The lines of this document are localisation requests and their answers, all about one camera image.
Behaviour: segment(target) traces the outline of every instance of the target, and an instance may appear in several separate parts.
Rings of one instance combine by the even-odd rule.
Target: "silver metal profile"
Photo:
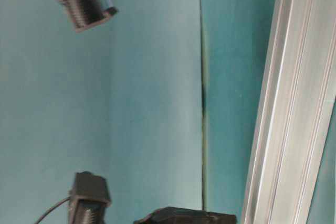
[[[276,0],[243,224],[307,222],[336,96],[336,0]]]

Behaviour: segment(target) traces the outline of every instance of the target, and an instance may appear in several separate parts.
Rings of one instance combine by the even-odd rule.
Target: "blue-green background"
[[[0,0],[0,223],[33,223],[83,170],[108,180],[106,223],[201,209],[200,0],[114,2],[76,34],[55,0]]]
[[[204,207],[240,218],[274,0],[114,2],[76,34],[55,0],[0,0],[0,223],[33,223],[83,170],[108,179],[106,223],[201,209],[201,47]],[[333,220],[335,117],[308,223]]]

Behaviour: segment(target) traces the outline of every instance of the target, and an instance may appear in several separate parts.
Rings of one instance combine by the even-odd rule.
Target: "black 3d printed part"
[[[236,224],[235,215],[218,214],[184,208],[158,209],[134,224]]]
[[[69,224],[102,224],[111,199],[106,180],[89,172],[77,173],[70,191]]]
[[[76,31],[100,25],[114,16],[118,10],[112,0],[59,0],[65,7]]]

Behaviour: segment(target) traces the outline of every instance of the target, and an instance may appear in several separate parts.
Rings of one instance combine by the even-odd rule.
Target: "teal panel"
[[[201,208],[199,0],[114,2],[76,34],[55,0],[0,0],[0,223],[33,223],[82,170],[108,179],[106,223]]]
[[[111,223],[202,207],[199,1],[115,0]]]
[[[241,215],[275,0],[202,0],[210,211]]]
[[[333,110],[307,224],[334,223],[336,106]]]

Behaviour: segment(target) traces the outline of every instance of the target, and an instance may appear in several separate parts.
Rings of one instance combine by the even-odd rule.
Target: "black cable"
[[[67,197],[67,198],[61,200],[60,202],[56,203],[54,206],[49,208],[34,224],[39,224],[48,214],[50,214],[53,210],[58,208],[63,203],[67,202],[69,199],[70,199],[70,197]]]

